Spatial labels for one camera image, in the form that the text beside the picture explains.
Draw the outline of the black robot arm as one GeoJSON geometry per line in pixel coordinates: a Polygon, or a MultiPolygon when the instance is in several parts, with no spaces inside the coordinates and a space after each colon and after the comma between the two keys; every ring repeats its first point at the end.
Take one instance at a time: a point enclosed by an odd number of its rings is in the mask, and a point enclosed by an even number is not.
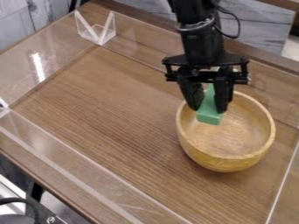
{"type": "Polygon", "coordinates": [[[202,85],[214,86],[217,111],[223,113],[234,97],[234,87],[249,84],[246,56],[226,50],[221,0],[167,0],[177,16],[177,31],[182,37],[183,54],[163,59],[166,79],[179,84],[191,109],[203,104],[202,85]]]}

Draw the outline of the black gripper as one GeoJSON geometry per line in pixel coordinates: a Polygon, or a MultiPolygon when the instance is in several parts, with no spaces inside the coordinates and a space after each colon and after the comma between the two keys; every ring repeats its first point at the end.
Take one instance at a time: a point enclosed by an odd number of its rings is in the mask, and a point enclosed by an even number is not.
{"type": "Polygon", "coordinates": [[[194,111],[199,109],[205,98],[201,82],[214,82],[214,101],[222,114],[233,101],[234,84],[249,84],[249,58],[225,50],[221,20],[217,17],[209,17],[198,24],[178,24],[178,32],[182,35],[185,54],[163,59],[166,80],[178,81],[182,95],[194,111]],[[179,71],[174,71],[173,66],[187,69],[186,78],[179,78],[179,71]],[[217,77],[221,72],[202,72],[202,69],[211,67],[231,66],[241,66],[241,71],[230,71],[226,77],[217,77]]]}

